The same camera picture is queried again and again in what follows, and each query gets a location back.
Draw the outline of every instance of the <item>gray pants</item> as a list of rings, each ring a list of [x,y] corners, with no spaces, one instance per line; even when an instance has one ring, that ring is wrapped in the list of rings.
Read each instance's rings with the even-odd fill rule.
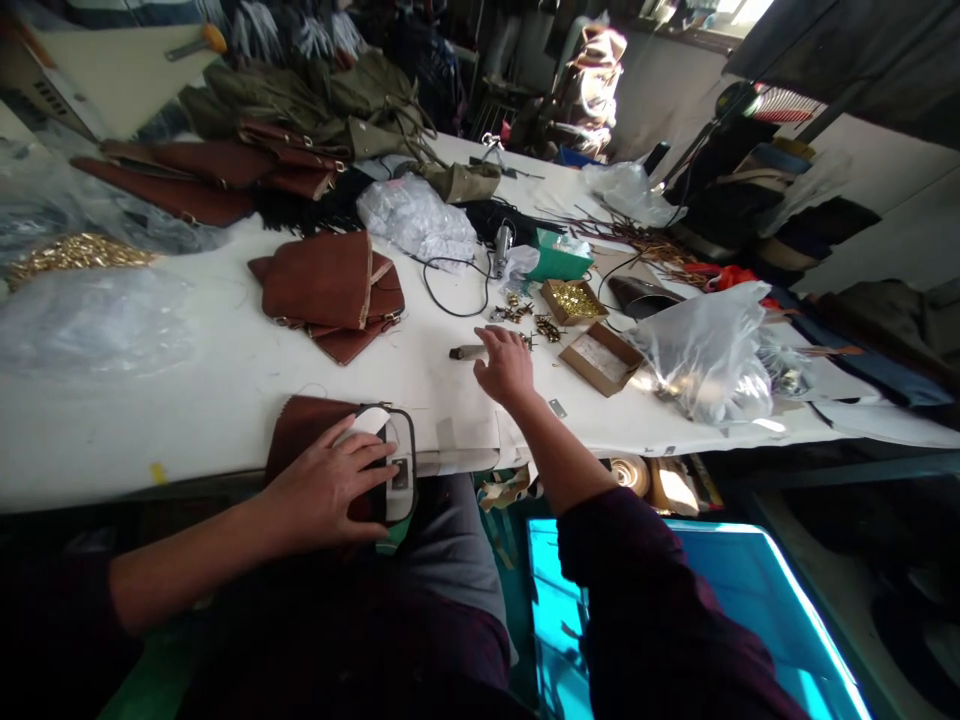
[[[394,556],[400,572],[415,586],[490,613],[506,629],[500,573],[483,530],[473,477],[460,473],[418,483],[417,507]],[[510,663],[516,662],[511,641]]]

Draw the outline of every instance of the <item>green box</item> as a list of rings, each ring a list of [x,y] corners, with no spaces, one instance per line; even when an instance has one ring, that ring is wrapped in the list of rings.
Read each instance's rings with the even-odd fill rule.
[[[579,280],[593,265],[593,255],[588,258],[554,250],[553,245],[560,235],[549,230],[537,229],[537,243],[540,246],[540,262],[532,272],[527,273],[529,280]]]

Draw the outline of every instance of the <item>white tabletop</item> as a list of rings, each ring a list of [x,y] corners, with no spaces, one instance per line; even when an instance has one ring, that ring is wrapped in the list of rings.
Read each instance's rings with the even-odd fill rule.
[[[482,153],[475,143],[447,136],[434,145],[448,162],[466,163],[470,155]],[[501,181],[498,195],[521,211],[536,214],[539,206],[573,213],[574,205],[580,205],[601,213],[577,171],[512,154],[506,159],[513,167],[546,176],[543,181]],[[451,348],[475,343],[473,328],[486,320],[442,312],[426,293],[421,265],[377,244],[397,265],[406,311],[396,329],[348,367],[339,367],[302,333],[277,327],[260,312],[260,290],[246,263],[293,238],[262,230],[258,217],[229,232],[233,239],[217,251],[156,263],[195,288],[187,313],[197,352],[189,363],[119,381],[68,383],[0,375],[0,511],[111,500],[151,488],[158,480],[262,468],[277,414],[295,393],[390,401],[407,410],[416,425],[421,474],[513,467],[528,457],[512,421],[478,388],[472,364],[448,358]],[[485,267],[485,260],[480,264]],[[430,280],[451,309],[470,312],[483,300],[482,277],[472,270],[463,277],[431,271]],[[501,302],[495,294],[491,286],[491,309]],[[530,320],[520,329],[532,327]],[[567,342],[577,334],[571,333]],[[778,409],[772,422],[718,429],[686,420],[632,385],[605,398],[558,359],[567,342],[535,348],[536,386],[544,397],[561,403],[567,412],[564,422],[600,456],[848,437],[802,404]]]

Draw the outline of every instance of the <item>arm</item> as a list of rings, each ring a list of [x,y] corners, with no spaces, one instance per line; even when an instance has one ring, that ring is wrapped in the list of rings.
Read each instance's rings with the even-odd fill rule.
[[[523,432],[559,517],[564,575],[590,597],[583,644],[594,714],[803,718],[760,640],[728,619],[677,537],[610,473],[533,388],[523,341],[477,329],[490,357],[474,374]]]
[[[386,537],[381,525],[348,519],[347,508],[396,474],[364,469],[396,448],[367,434],[334,448],[353,420],[255,498],[177,535],[113,560],[81,554],[0,568],[0,635],[15,658],[0,716],[94,718],[139,658],[145,630],[272,558]],[[8,705],[20,712],[4,713]]]
[[[382,525],[347,519],[347,507],[397,474],[395,465],[363,469],[396,445],[359,433],[334,448],[353,421],[327,430],[260,495],[114,560],[110,591],[124,629],[161,623],[268,560],[386,537]]]

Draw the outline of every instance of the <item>small cardboard box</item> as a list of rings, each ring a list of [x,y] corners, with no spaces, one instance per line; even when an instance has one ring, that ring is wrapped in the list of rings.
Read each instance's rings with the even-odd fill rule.
[[[590,300],[597,306],[597,309],[600,311],[599,314],[594,315],[593,317],[569,315],[566,310],[560,307],[560,304],[557,302],[557,298],[553,295],[554,289],[562,285],[582,287],[583,291],[587,294],[587,297],[590,298]],[[550,306],[550,312],[553,313],[553,316],[557,319],[557,324],[561,327],[591,323],[603,320],[605,317],[610,315],[610,313],[606,311],[606,308],[603,307],[603,303],[601,303],[597,298],[596,293],[593,292],[593,290],[587,284],[586,280],[571,280],[570,282],[562,282],[561,280],[547,280],[540,288],[540,294],[543,295],[543,299],[547,301],[547,305]]]
[[[606,373],[581,353],[577,344],[584,337],[592,338],[626,365],[619,378],[614,380],[608,377]],[[623,390],[630,382],[633,374],[643,365],[643,355],[640,354],[640,351],[628,345],[625,340],[618,337],[612,330],[604,327],[601,322],[591,325],[585,333],[564,348],[563,352],[560,353],[560,359],[580,373],[588,383],[607,397],[616,395]]]

